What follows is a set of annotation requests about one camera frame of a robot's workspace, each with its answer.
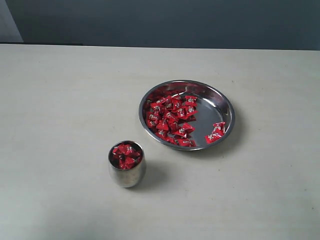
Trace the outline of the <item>round stainless steel plate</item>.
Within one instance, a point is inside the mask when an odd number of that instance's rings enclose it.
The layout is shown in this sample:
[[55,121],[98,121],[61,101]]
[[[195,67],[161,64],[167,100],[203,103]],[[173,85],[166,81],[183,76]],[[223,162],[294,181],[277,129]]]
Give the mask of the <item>round stainless steel plate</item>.
[[[186,106],[185,96],[197,97],[197,106]],[[139,120],[156,141],[175,150],[196,151],[224,141],[231,133],[235,111],[219,90],[194,80],[171,80],[150,89],[142,98]],[[213,124],[225,122],[225,133],[207,144],[205,136],[213,133]],[[178,145],[177,139],[191,139],[194,147]]]

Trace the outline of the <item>red candy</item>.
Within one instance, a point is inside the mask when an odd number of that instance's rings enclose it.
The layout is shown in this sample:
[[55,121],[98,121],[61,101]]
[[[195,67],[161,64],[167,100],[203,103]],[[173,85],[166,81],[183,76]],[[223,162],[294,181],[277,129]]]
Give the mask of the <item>red candy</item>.
[[130,170],[137,166],[139,163],[138,160],[130,156],[121,156],[118,160],[118,168],[120,170]]
[[186,106],[196,107],[197,106],[197,99],[198,98],[196,96],[186,95],[184,103]]
[[133,156],[136,150],[130,144],[120,143],[112,149],[113,155]]
[[182,147],[195,147],[196,143],[194,140],[189,139],[189,138],[183,138],[183,139],[177,139],[176,140],[179,146]]
[[213,133],[205,136],[205,141],[206,141],[207,144],[212,144],[212,143],[214,143],[215,141],[219,140],[222,137],[223,137],[223,135],[221,135],[221,134],[219,134],[217,132],[213,132]]
[[216,122],[213,124],[213,133],[218,133],[220,135],[225,134],[225,122]]

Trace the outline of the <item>stainless steel cup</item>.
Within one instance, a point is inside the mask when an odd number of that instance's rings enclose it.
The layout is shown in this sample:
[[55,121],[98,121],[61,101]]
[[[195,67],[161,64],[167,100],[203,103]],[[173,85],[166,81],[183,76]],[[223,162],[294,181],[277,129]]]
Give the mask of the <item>stainless steel cup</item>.
[[[112,150],[115,146],[119,144],[130,144],[136,151],[135,155],[130,155],[128,157],[134,158],[139,161],[139,163],[128,170],[119,169],[119,158],[125,155],[113,155]],[[142,147],[135,141],[124,140],[116,143],[109,150],[108,153],[108,167],[111,178],[114,182],[123,188],[132,188],[138,185],[144,178],[147,170],[147,163],[145,160],[145,153]]]

